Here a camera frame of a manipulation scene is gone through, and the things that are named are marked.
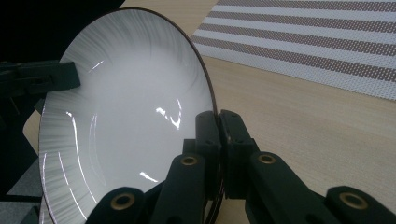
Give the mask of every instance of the light wood surface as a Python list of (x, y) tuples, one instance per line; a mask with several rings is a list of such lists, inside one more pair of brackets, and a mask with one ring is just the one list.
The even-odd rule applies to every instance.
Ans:
[[(127, 0), (162, 13), (191, 36), (214, 0)], [(203, 57), (218, 110), (240, 114), (261, 150), (279, 155), (313, 191), (347, 185), (396, 213), (396, 102)], [(37, 148), (39, 116), (24, 133)], [(225, 200), (217, 223), (248, 223)]]

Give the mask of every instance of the gray stripe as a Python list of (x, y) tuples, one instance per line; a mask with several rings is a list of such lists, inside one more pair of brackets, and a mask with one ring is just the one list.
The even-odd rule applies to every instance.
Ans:
[(244, 27), (234, 27), (207, 23), (202, 23), (198, 29), (232, 35), (246, 35), (264, 39), (273, 39), (331, 49), (343, 49), (386, 56), (396, 55), (396, 45), (392, 44), (380, 44), (365, 41), (337, 39), (315, 35), (298, 35), (277, 31), (258, 30)]
[(194, 43), (207, 45), (215, 48), (234, 50), (247, 54), (276, 59), (288, 63), (298, 63), (334, 72), (350, 74), (353, 76), (368, 77), (372, 79), (396, 82), (396, 69), (371, 66), (361, 63), (349, 63), (340, 60), (294, 53), (279, 49), (262, 48), (196, 35), (194, 35), (191, 39)]
[(335, 29), (359, 30), (381, 33), (396, 33), (396, 22), (390, 21), (353, 21), (339, 19), (324, 19), (295, 16), (262, 15), (239, 12), (211, 11), (207, 17), (242, 20), (242, 21), (265, 21), (274, 23), (317, 26)]
[(396, 2), (219, 0), (218, 5), (396, 12)]

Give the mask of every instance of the plate surface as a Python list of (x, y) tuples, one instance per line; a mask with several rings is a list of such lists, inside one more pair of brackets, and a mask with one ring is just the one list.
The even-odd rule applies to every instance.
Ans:
[(75, 63), (81, 86), (47, 94), (40, 170), (52, 219), (83, 223), (109, 191), (147, 191), (164, 181), (214, 97), (190, 40), (141, 8), (91, 23), (63, 62)]

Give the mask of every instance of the placemat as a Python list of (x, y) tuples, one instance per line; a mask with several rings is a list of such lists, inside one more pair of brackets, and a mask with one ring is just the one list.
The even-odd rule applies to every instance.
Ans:
[(191, 39), (205, 56), (396, 100), (395, 33), (395, 0), (219, 0)]

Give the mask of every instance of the black mechanical clamp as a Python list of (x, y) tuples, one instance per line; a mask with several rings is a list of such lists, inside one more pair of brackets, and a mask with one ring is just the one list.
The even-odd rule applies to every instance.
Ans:
[(109, 192), (87, 223), (201, 224), (205, 204), (220, 202), (223, 191), (246, 200), (250, 223), (396, 223), (358, 189), (336, 187), (326, 197), (311, 191), (280, 157), (259, 151), (241, 117), (226, 110), (196, 117), (196, 139), (184, 141), (164, 182), (146, 193)]
[[(8, 98), (19, 110), (12, 97), (25, 94), (65, 91), (79, 87), (75, 64), (44, 61), (36, 63), (0, 63), (0, 98)], [(0, 117), (0, 131), (6, 124)]]

